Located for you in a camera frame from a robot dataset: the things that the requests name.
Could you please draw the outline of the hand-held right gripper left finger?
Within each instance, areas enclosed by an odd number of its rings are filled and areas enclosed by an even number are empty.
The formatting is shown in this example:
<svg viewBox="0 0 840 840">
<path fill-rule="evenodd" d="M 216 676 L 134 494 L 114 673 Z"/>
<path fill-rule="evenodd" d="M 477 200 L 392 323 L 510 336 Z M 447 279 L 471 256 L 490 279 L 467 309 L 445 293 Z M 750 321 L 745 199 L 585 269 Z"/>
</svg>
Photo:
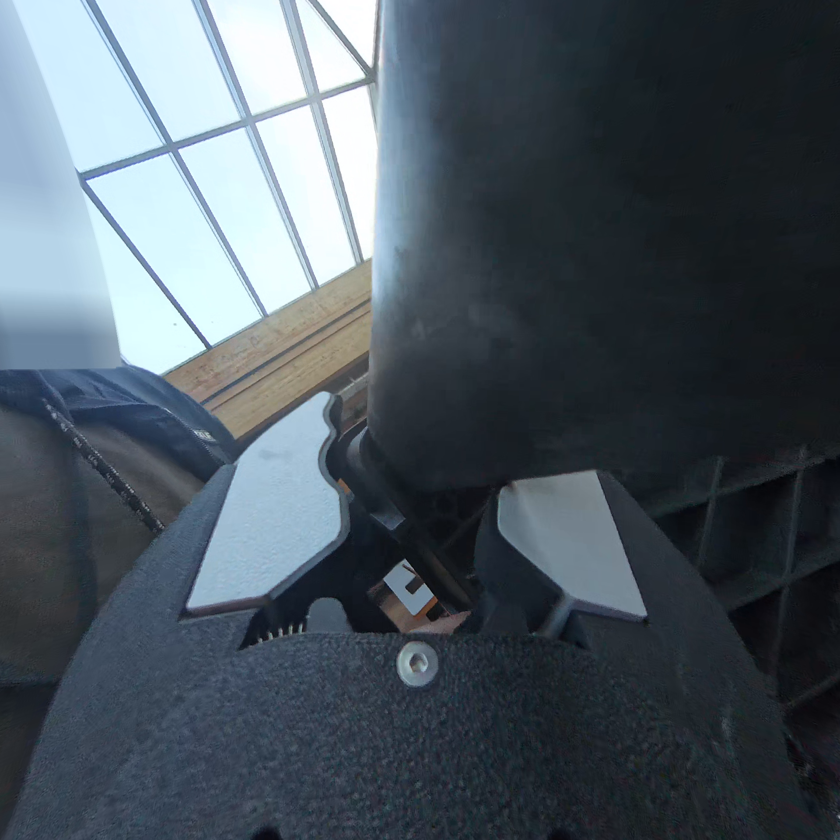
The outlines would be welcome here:
<svg viewBox="0 0 840 840">
<path fill-rule="evenodd" d="M 261 607 L 286 593 L 350 535 L 350 504 L 329 472 L 341 400 L 320 392 L 239 457 L 185 614 Z"/>
</svg>

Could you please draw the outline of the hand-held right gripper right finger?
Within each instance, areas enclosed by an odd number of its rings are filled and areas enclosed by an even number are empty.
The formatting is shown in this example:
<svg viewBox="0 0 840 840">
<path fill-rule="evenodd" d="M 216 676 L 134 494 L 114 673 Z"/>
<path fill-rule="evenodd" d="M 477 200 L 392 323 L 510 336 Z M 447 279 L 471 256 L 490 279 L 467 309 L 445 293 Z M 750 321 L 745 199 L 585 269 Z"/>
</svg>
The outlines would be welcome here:
<svg viewBox="0 0 840 840">
<path fill-rule="evenodd" d="M 573 613 L 631 623 L 648 618 L 595 470 L 520 479 L 503 487 L 497 530 L 558 594 L 539 635 L 559 637 Z"/>
</svg>

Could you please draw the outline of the large black matte cylinder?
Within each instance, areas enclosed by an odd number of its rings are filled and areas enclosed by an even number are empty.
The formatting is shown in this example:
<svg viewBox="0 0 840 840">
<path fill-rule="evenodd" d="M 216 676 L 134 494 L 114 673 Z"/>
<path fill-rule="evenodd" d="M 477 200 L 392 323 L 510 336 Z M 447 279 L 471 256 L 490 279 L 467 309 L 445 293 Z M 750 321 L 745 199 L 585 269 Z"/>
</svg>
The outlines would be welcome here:
<svg viewBox="0 0 840 840">
<path fill-rule="evenodd" d="M 383 2 L 381 36 L 398 479 L 838 444 L 838 2 Z"/>
</svg>

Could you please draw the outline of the wooden ceiling beam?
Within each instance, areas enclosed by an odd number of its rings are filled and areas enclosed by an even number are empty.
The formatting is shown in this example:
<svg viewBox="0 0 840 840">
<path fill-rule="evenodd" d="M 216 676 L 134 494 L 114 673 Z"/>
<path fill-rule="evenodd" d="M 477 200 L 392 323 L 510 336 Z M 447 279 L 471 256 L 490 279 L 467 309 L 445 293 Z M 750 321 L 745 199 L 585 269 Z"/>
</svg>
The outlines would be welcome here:
<svg viewBox="0 0 840 840">
<path fill-rule="evenodd" d="M 244 441 L 366 362 L 371 268 L 368 259 L 164 378 Z"/>
</svg>

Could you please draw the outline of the person's dark jacket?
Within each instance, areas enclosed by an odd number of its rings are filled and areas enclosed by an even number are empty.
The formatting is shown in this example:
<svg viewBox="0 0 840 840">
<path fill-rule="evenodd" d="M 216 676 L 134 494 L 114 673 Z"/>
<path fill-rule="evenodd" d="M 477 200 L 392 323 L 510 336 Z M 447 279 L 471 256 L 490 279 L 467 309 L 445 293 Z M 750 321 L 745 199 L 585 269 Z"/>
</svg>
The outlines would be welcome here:
<svg viewBox="0 0 840 840">
<path fill-rule="evenodd" d="M 135 365 L 111 369 L 2 371 L 4 406 L 81 432 L 117 430 L 201 481 L 232 465 L 238 446 L 226 426 L 162 376 Z"/>
</svg>

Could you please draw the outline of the person's brown shirt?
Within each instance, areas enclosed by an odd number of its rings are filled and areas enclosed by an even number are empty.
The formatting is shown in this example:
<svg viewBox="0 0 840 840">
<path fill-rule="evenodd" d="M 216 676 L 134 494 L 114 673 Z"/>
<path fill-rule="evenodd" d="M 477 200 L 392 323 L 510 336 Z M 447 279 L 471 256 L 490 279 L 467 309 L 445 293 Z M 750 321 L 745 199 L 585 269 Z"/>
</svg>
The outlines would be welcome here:
<svg viewBox="0 0 840 840">
<path fill-rule="evenodd" d="M 117 430 L 81 433 L 164 530 L 209 482 Z M 1 477 L 2 688 L 51 687 L 99 608 L 162 533 L 155 537 L 121 503 L 52 420 L 3 404 Z"/>
</svg>

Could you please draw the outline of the glass skylight window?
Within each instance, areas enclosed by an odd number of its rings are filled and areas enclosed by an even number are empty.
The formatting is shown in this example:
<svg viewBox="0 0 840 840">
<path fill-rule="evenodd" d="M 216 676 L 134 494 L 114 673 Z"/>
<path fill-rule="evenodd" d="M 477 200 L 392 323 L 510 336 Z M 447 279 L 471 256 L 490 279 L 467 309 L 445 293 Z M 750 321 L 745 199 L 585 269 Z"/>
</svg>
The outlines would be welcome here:
<svg viewBox="0 0 840 840">
<path fill-rule="evenodd" d="M 12 2 L 122 362 L 172 371 L 373 251 L 381 2 Z"/>
</svg>

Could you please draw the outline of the speckled jacket drawstring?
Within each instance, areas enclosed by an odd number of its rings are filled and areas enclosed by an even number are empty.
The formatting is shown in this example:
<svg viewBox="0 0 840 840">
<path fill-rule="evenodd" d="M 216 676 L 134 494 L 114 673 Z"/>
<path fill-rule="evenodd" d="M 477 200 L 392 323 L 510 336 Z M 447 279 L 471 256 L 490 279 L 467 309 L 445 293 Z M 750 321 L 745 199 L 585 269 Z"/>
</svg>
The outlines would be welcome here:
<svg viewBox="0 0 840 840">
<path fill-rule="evenodd" d="M 57 425 L 62 435 L 67 438 L 72 447 L 82 459 L 104 480 L 110 490 L 120 499 L 121 503 L 139 519 L 142 524 L 155 536 L 159 536 L 165 525 L 155 515 L 150 506 L 139 496 L 137 491 L 121 477 L 120 473 L 102 456 L 102 454 L 88 441 L 76 426 L 61 413 L 49 400 L 40 399 L 46 414 Z"/>
</svg>

